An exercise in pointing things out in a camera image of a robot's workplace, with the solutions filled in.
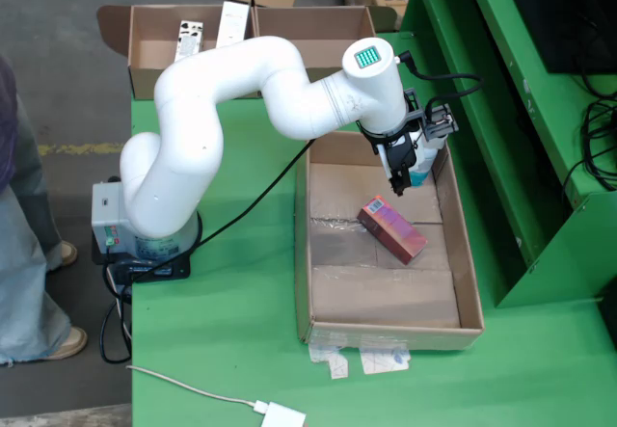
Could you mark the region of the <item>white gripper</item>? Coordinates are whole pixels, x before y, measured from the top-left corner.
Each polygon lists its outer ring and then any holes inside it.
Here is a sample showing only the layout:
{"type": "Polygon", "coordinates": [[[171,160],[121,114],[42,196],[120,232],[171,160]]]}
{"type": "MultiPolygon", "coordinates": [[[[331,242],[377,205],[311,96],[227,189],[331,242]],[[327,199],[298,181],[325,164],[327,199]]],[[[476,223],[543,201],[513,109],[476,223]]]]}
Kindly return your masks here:
{"type": "Polygon", "coordinates": [[[390,182],[392,191],[401,197],[412,186],[411,172],[417,167],[419,131],[408,131],[394,141],[372,144],[390,182]]]}

